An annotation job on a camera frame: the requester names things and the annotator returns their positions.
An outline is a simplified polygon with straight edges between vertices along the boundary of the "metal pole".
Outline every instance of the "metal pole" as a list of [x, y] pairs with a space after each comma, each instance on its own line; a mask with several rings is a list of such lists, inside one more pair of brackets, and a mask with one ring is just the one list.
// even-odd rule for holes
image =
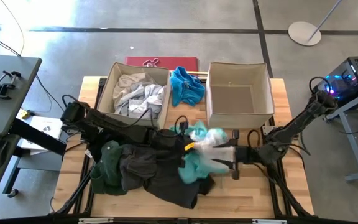
[[321, 21], [320, 25], [316, 28], [316, 30], [313, 32], [313, 34], [309, 37], [308, 41], [310, 41], [313, 36], [317, 33], [317, 31], [320, 29], [320, 27], [326, 22], [326, 20], [328, 19], [328, 17], [331, 15], [331, 13], [333, 13], [333, 11], [335, 10], [335, 8], [337, 8], [337, 6], [339, 5], [339, 3], [341, 3], [342, 0], [338, 0], [334, 7], [328, 12], [327, 16], [323, 19], [323, 21]]

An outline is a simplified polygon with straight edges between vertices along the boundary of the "yellow tag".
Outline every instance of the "yellow tag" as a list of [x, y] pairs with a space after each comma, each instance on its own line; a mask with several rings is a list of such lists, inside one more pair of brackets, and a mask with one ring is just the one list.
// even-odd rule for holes
[[194, 143], [190, 143], [187, 146], [185, 146], [185, 151], [191, 149], [192, 147], [194, 147]]

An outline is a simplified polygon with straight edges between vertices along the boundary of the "desk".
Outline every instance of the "desk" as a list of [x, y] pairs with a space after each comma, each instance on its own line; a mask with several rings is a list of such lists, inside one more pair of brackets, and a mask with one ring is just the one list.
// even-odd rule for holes
[[[99, 79], [101, 77], [84, 77], [80, 91], [80, 101], [92, 107], [96, 100]], [[287, 124], [291, 119], [291, 111], [285, 90], [284, 80], [273, 78], [272, 91], [275, 103], [274, 120], [277, 126]], [[170, 103], [165, 127], [173, 125], [179, 115], [186, 115], [191, 124], [197, 120], [206, 122], [205, 101], [195, 107], [180, 104], [173, 107]], [[240, 133], [239, 144], [246, 145], [246, 134]], [[68, 147], [77, 144], [80, 136], [68, 142]], [[62, 169], [58, 178], [52, 206], [55, 210], [62, 207], [73, 193], [80, 180], [85, 146], [65, 154]], [[288, 188], [306, 211], [313, 213], [308, 184], [303, 170], [302, 160], [297, 154], [288, 151], [283, 158], [285, 177]], [[92, 217], [188, 217], [188, 218], [273, 218], [272, 198], [269, 181], [258, 168], [253, 165], [240, 166], [240, 180], [233, 180], [230, 174], [214, 177], [216, 185], [207, 196], [199, 196], [195, 209], [181, 208], [165, 202], [147, 193], [144, 189], [136, 189], [123, 196], [95, 195], [91, 211]], [[81, 211], [85, 206], [89, 188], [85, 188]], [[283, 197], [278, 190], [280, 209], [284, 211]]]

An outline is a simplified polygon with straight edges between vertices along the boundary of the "black cloth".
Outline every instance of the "black cloth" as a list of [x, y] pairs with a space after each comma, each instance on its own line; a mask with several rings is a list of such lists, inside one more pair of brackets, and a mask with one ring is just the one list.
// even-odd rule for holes
[[214, 185], [209, 176], [185, 184], [179, 176], [181, 155], [175, 150], [123, 145], [120, 158], [121, 185], [124, 190], [144, 189], [156, 197], [185, 208], [194, 208], [197, 194], [206, 195]]

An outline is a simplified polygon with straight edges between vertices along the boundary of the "white lamp base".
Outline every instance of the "white lamp base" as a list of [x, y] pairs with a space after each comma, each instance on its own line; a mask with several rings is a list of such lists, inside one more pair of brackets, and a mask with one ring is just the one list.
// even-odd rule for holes
[[288, 28], [288, 34], [296, 43], [304, 46], [313, 46], [318, 44], [321, 40], [321, 33], [319, 30], [309, 40], [310, 36], [317, 29], [316, 26], [308, 22], [294, 22]]

